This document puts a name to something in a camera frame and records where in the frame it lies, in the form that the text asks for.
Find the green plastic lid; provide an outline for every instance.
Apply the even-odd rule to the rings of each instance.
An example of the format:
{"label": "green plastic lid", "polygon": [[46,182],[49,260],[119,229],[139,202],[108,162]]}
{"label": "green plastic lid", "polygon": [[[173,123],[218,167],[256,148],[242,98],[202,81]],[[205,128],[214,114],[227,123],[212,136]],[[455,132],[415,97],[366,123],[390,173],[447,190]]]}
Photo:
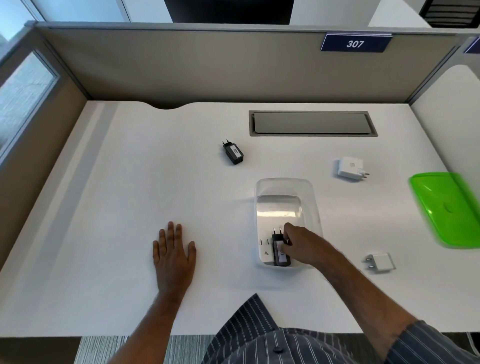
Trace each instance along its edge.
{"label": "green plastic lid", "polygon": [[458,173],[415,174],[410,184],[438,236],[458,248],[480,247],[480,208]]}

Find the clear plastic box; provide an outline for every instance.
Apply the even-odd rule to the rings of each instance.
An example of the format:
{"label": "clear plastic box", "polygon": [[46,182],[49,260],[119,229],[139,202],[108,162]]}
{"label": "clear plastic box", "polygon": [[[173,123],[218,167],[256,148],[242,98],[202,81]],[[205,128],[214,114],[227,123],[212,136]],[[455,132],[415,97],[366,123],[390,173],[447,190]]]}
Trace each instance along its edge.
{"label": "clear plastic box", "polygon": [[320,215],[313,186],[308,180],[297,178],[265,178],[255,185],[255,228],[259,264],[276,269],[311,268],[310,265],[291,259],[290,266],[274,264],[272,234],[289,222],[304,226],[323,236]]}

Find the finger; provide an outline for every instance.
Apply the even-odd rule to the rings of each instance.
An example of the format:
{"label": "finger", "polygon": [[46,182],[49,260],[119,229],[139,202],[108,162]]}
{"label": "finger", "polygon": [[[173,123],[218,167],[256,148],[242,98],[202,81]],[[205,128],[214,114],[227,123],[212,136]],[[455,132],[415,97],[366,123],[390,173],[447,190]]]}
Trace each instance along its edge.
{"label": "finger", "polygon": [[153,255],[153,263],[155,265],[157,265],[158,262],[160,261],[160,254],[158,252],[158,241],[156,241],[156,240],[153,242],[153,253],[152,253],[152,255]]}
{"label": "finger", "polygon": [[195,242],[188,243],[188,263],[195,267],[197,261],[197,248],[195,247]]}
{"label": "finger", "polygon": [[289,222],[287,222],[284,226],[283,226],[283,238],[285,240],[288,240],[289,237],[288,237],[288,232],[292,230],[292,228],[294,228],[295,226],[293,226],[292,224],[290,224]]}
{"label": "finger", "polygon": [[173,248],[175,248],[173,222],[170,221],[167,228],[167,253],[173,251]]}
{"label": "finger", "polygon": [[167,243],[165,242],[165,230],[161,229],[158,233],[160,240],[158,241],[158,254],[163,256],[167,253]]}
{"label": "finger", "polygon": [[293,246],[287,244],[280,244],[278,248],[282,253],[285,253],[286,255],[290,255],[293,250]]}
{"label": "finger", "polygon": [[179,254],[185,255],[185,251],[183,250],[183,241],[181,239],[181,225],[177,224],[177,229],[175,230],[175,250]]}

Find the shirt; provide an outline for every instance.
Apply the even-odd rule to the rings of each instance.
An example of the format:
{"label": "shirt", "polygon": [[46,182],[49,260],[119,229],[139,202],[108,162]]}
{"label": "shirt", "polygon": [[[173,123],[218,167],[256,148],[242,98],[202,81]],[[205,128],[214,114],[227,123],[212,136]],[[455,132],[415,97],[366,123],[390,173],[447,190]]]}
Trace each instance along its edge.
{"label": "shirt", "polygon": [[[390,349],[389,364],[480,364],[423,321],[409,326]],[[334,334],[279,328],[257,294],[209,344],[202,364],[357,364]]]}

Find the shirt sleeve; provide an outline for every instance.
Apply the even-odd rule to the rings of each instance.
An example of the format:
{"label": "shirt sleeve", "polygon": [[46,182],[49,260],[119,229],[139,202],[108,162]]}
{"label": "shirt sleeve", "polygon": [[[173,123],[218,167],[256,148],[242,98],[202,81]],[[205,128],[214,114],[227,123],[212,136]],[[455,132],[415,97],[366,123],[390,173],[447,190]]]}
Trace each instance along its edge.
{"label": "shirt sleeve", "polygon": [[400,334],[388,352],[387,364],[480,364],[480,358],[418,321]]}

